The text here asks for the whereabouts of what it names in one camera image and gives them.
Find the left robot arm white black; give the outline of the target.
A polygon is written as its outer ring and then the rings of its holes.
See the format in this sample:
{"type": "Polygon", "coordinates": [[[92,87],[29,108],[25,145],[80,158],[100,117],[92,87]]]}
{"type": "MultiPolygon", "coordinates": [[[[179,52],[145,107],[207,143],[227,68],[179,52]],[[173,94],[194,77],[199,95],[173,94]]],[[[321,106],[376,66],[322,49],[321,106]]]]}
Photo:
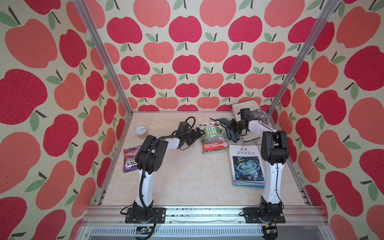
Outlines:
{"type": "Polygon", "coordinates": [[[147,217],[153,212],[155,173],[160,169],[168,150],[183,151],[184,145],[189,147],[204,135],[204,132],[195,125],[196,118],[188,117],[179,123],[178,129],[171,135],[159,138],[152,135],[146,137],[135,158],[140,174],[139,193],[133,203],[136,213],[147,217]]]}

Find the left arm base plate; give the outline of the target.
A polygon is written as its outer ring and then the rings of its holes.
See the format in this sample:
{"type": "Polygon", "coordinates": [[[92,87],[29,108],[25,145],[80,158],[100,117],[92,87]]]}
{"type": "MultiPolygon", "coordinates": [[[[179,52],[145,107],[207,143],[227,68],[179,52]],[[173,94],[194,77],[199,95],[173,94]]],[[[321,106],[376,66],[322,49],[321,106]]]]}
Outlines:
{"type": "Polygon", "coordinates": [[[164,224],[166,208],[150,208],[146,211],[142,207],[129,208],[125,219],[126,224],[164,224]]]}

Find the red green book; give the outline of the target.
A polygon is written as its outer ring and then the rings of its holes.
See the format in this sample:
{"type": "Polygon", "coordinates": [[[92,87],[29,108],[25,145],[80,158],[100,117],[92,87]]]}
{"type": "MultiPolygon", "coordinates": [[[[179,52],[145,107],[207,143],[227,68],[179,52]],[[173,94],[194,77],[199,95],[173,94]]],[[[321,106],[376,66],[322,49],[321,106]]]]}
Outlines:
{"type": "Polygon", "coordinates": [[[201,123],[198,128],[204,132],[200,138],[204,155],[229,150],[226,131],[219,121],[201,123]]]}

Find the blue science book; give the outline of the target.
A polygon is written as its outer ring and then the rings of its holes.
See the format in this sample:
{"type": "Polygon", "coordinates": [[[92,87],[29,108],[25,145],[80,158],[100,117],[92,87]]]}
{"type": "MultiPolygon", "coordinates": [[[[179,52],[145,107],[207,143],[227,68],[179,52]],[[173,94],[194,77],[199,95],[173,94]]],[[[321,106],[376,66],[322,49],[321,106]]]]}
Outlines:
{"type": "Polygon", "coordinates": [[[256,145],[229,145],[233,182],[265,184],[265,171],[256,145]]]}

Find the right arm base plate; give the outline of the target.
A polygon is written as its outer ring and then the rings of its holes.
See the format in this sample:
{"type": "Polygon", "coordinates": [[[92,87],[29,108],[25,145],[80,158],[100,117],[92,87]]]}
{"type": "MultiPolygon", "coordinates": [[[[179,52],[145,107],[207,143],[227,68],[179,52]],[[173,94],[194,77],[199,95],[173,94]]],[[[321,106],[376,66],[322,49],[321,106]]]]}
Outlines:
{"type": "Polygon", "coordinates": [[[243,208],[244,217],[247,224],[285,224],[286,219],[280,208],[260,209],[243,208]]]}

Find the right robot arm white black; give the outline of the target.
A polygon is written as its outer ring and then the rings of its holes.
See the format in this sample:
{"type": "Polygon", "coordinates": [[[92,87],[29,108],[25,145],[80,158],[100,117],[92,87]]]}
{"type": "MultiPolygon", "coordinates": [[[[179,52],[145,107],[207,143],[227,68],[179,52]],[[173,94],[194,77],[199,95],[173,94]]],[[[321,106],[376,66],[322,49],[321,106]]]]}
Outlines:
{"type": "Polygon", "coordinates": [[[284,204],[281,199],[281,183],[283,169],[289,158],[289,146],[287,134],[265,125],[259,120],[232,119],[229,128],[241,133],[243,130],[253,132],[262,138],[261,158],[267,162],[267,179],[257,210],[252,210],[254,215],[262,223],[272,223],[283,214],[284,204]]]}

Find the yellow picture book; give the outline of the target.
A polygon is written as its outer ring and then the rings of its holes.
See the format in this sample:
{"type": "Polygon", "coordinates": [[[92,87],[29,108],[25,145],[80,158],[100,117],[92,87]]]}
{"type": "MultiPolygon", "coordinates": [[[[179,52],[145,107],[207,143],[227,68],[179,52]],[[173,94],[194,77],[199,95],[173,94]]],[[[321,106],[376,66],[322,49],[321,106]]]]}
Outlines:
{"type": "Polygon", "coordinates": [[[252,188],[265,188],[265,184],[253,184],[253,183],[244,183],[244,182],[233,182],[234,186],[242,186],[242,187],[252,187],[252,188]]]}

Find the grey microfibre cloth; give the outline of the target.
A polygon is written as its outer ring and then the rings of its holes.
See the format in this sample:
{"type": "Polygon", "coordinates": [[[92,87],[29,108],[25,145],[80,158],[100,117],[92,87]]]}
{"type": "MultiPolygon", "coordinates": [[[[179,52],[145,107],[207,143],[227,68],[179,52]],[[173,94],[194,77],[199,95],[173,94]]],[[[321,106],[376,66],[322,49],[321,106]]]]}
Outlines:
{"type": "Polygon", "coordinates": [[[226,136],[227,139],[237,143],[240,140],[240,135],[237,132],[234,132],[232,129],[230,129],[230,120],[226,118],[220,118],[220,119],[212,119],[213,121],[219,122],[221,126],[225,129],[226,131],[226,136]]]}

